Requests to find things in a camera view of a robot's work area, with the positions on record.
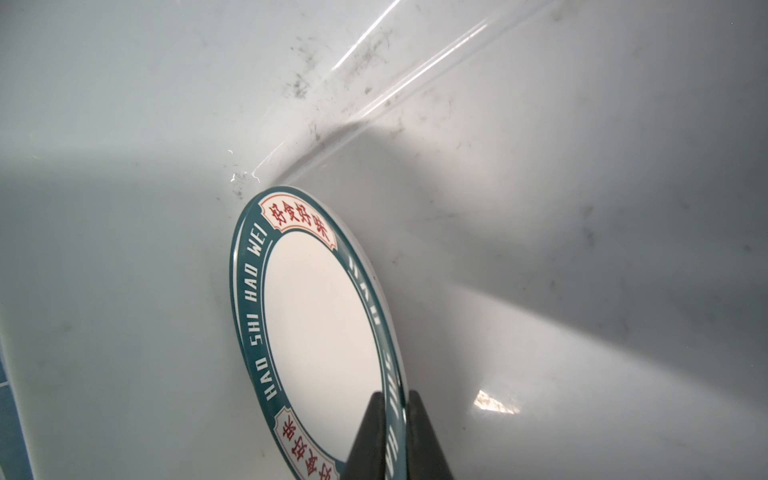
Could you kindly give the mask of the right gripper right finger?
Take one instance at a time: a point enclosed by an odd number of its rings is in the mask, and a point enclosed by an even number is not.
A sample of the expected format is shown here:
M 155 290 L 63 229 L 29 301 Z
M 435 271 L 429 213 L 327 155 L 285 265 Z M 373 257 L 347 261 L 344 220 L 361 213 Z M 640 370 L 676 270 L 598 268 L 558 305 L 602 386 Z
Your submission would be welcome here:
M 407 473 L 409 480 L 453 480 L 425 404 L 415 390 L 407 402 Z

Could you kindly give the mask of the green rim plate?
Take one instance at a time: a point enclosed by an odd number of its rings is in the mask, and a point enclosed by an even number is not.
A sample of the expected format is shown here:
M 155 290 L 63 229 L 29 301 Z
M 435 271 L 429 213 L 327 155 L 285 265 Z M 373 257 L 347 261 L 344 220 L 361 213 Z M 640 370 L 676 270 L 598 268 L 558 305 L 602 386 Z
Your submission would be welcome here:
M 381 394 L 383 475 L 405 478 L 399 347 L 374 270 L 340 218 L 295 187 L 257 194 L 234 230 L 229 284 L 241 352 L 292 476 L 339 478 Z

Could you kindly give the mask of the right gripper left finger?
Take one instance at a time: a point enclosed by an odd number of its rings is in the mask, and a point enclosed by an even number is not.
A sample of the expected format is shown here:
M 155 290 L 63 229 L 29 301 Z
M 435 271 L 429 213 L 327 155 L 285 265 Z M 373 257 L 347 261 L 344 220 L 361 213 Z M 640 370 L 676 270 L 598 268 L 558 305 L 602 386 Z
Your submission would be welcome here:
M 368 403 L 341 480 L 383 480 L 385 477 L 386 413 L 384 396 L 375 392 Z

